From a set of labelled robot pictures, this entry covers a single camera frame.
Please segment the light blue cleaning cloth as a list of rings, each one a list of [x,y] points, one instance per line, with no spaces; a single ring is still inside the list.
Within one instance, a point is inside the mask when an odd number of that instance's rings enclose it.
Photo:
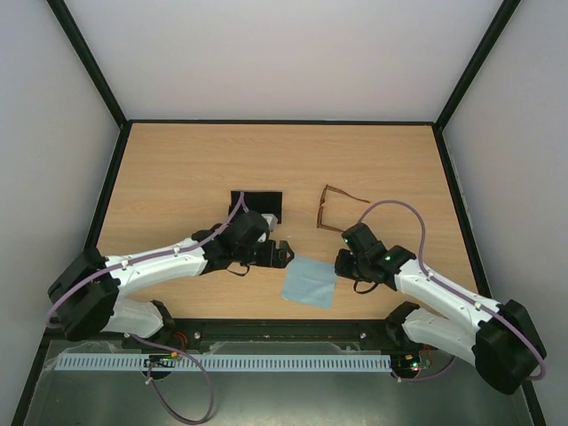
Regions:
[[[332,308],[337,276],[331,263],[296,256],[286,271],[280,293],[282,299],[323,309]]]

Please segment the black sunglasses case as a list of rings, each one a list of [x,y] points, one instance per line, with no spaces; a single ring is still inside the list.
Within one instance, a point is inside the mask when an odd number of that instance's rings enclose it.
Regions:
[[[262,214],[273,214],[282,223],[282,199],[280,191],[244,191],[243,202],[230,219],[229,223],[260,225]]]

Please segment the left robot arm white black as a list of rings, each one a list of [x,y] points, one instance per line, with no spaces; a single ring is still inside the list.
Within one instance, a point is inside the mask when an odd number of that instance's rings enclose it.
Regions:
[[[71,342],[99,333],[164,337],[173,326],[164,304],[136,302],[130,295],[166,281],[226,271],[232,264],[284,269],[295,253],[286,241],[271,239],[276,224],[275,216],[250,210],[178,243],[134,255],[102,256],[87,248],[50,285],[48,324]]]

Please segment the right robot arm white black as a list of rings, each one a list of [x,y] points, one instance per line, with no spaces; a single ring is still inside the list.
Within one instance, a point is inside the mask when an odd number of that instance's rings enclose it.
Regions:
[[[348,228],[342,237],[347,247],[337,254],[337,276],[372,288],[385,285],[410,298],[387,318],[393,345],[423,343],[444,351],[472,365],[486,383],[508,395],[544,371],[546,349],[520,303],[502,304],[447,280],[406,248],[385,248],[364,223]]]

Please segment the right controller board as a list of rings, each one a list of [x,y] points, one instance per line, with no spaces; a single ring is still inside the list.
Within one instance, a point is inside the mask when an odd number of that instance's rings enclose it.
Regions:
[[[407,355],[394,355],[390,359],[390,368],[398,375],[418,373],[431,365],[431,356],[427,352]]]

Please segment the controller board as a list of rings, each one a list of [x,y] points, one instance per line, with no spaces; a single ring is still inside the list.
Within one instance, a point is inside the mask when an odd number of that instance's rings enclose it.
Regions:
[[[398,375],[418,373],[431,365],[431,356],[427,352],[407,355],[394,355],[390,359],[390,368]]]
[[[142,361],[142,367],[149,368],[150,366],[162,368],[174,368],[185,357],[181,351],[171,351],[168,353],[153,353],[147,354],[146,358]]]

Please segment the left controller board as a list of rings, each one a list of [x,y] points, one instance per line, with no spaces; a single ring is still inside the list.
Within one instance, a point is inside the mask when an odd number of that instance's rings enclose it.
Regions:
[[[168,353],[153,353],[147,354],[146,358],[142,361],[142,367],[149,368],[150,366],[162,368],[174,368],[185,357],[181,351],[171,351]]]

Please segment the black aluminium frame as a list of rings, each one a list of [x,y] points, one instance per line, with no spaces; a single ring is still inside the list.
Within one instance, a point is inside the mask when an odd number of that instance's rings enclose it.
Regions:
[[[114,152],[110,165],[105,177],[104,184],[99,196],[98,204],[91,222],[91,227],[85,241],[85,246],[89,247],[94,245],[100,236],[102,230],[103,219],[107,213],[107,207],[110,202],[111,194],[114,189],[114,183],[120,169],[121,161],[125,148],[127,146],[128,136],[134,120],[126,118],[122,112],[110,86],[107,83],[102,71],[94,59],[88,44],[86,43],[81,30],[77,26],[72,13],[69,11],[67,5],[63,1],[50,1],[48,5],[55,18],[57,19],[60,27],[66,34],[67,40],[73,46],[77,56],[83,63],[83,67],[89,74],[95,87],[99,91],[100,97],[106,104],[107,109],[113,116],[114,121],[120,129],[118,139],[116,140]],[[454,203],[455,213],[458,223],[461,228],[462,238],[465,242],[470,265],[474,272],[474,278],[477,283],[477,288],[484,296],[491,294],[488,287],[485,271],[481,265],[481,259],[477,250],[476,243],[474,242],[473,232],[471,230],[470,221],[466,218],[466,209],[462,197],[458,194],[457,177],[450,165],[450,158],[446,142],[443,137],[443,130],[449,123],[457,107],[460,105],[467,90],[471,86],[474,78],[477,76],[479,70],[483,66],[487,56],[499,39],[505,27],[509,24],[514,12],[520,5],[518,1],[504,1],[501,3],[499,9],[495,13],[491,24],[485,31],[479,45],[477,46],[473,56],[469,60],[468,65],[463,71],[458,83],[454,87],[452,94],[446,102],[440,116],[435,122],[411,122],[412,126],[430,126],[433,129],[434,137],[436,140],[440,161],[446,175],[449,192],[452,196]],[[277,330],[285,332],[285,336],[289,337],[292,331],[306,329],[310,325],[318,326],[341,326],[346,327],[345,320],[291,320],[291,319],[220,319],[218,321],[220,326],[229,327],[236,326],[242,331],[251,331],[253,328],[259,328],[263,331],[270,331],[273,327]],[[35,359],[33,361],[28,379],[21,394],[19,404],[17,405],[15,415],[13,416],[12,423],[14,425],[22,425],[28,417],[29,408],[31,406],[32,397],[36,390],[36,384],[40,377],[41,363],[45,361],[47,353],[48,342],[58,339],[59,336],[55,332],[45,332],[42,341],[39,345]]]

